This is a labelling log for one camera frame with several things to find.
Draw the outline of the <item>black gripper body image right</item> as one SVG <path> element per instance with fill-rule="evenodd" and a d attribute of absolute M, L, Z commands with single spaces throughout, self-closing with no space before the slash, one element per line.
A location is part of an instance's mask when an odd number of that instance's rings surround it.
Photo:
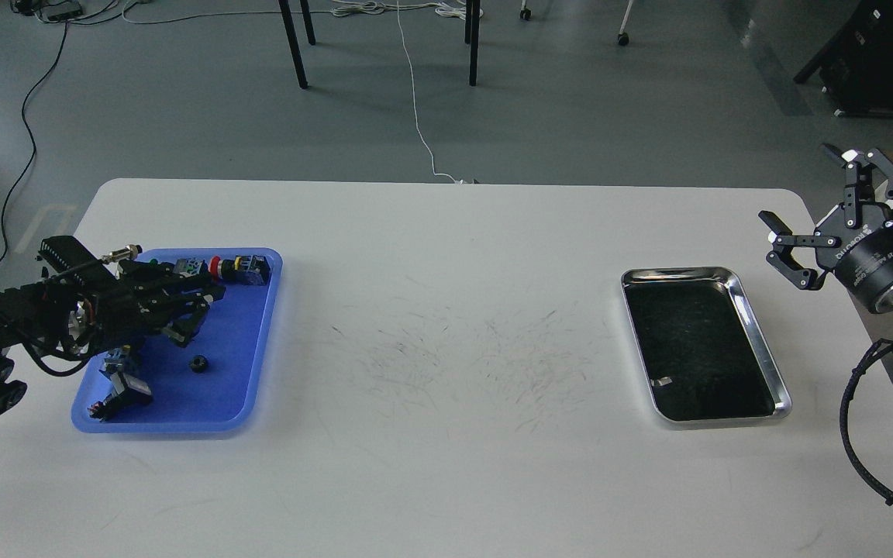
<path fill-rule="evenodd" d="M 893 211 L 883 204 L 861 202 L 855 227 L 847 225 L 843 206 L 818 223 L 823 237 L 839 238 L 834 248 L 816 250 L 816 263 L 829 270 L 868 311 L 893 310 Z"/>

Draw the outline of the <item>image-left gripper finger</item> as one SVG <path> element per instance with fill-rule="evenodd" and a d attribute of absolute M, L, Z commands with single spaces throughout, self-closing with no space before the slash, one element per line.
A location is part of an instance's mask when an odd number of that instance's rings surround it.
<path fill-rule="evenodd" d="M 117 278 L 128 286 L 134 301 L 151 311 L 184 310 L 202 301 L 219 301 L 226 295 L 226 286 L 203 268 L 183 274 L 171 263 L 121 262 L 117 269 Z"/>
<path fill-rule="evenodd" d="M 160 328 L 160 335 L 168 338 L 177 347 L 186 347 L 201 331 L 203 322 L 212 304 L 199 301 L 185 307 L 184 311 L 175 315 L 166 325 Z"/>

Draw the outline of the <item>image-right gripper finger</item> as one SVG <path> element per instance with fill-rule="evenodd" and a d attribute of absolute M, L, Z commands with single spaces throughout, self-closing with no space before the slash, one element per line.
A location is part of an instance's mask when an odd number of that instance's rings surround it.
<path fill-rule="evenodd" d="M 846 172 L 843 189 L 843 224 L 848 229 L 860 229 L 868 220 L 862 216 L 866 206 L 878 206 L 893 212 L 893 156 L 871 148 L 869 150 L 841 150 L 829 143 L 822 143 L 823 154 L 836 161 Z M 873 174 L 883 174 L 888 186 L 882 195 L 876 194 Z"/>
<path fill-rule="evenodd" d="M 825 283 L 829 270 L 818 270 L 803 267 L 793 257 L 793 250 L 797 247 L 812 248 L 812 250 L 835 250 L 841 244 L 841 239 L 836 236 L 820 236 L 814 233 L 811 236 L 796 236 L 787 223 L 784 223 L 776 213 L 761 211 L 758 218 L 771 230 L 772 250 L 767 254 L 766 261 L 775 268 L 780 275 L 787 279 L 798 290 L 818 291 Z"/>

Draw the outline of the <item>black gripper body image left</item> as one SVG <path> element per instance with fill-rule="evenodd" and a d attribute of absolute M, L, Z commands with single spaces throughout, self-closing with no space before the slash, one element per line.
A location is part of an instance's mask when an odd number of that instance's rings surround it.
<path fill-rule="evenodd" d="M 74 303 L 67 352 L 79 357 L 130 345 L 163 332 L 176 319 L 171 271 L 78 271 L 67 275 Z"/>

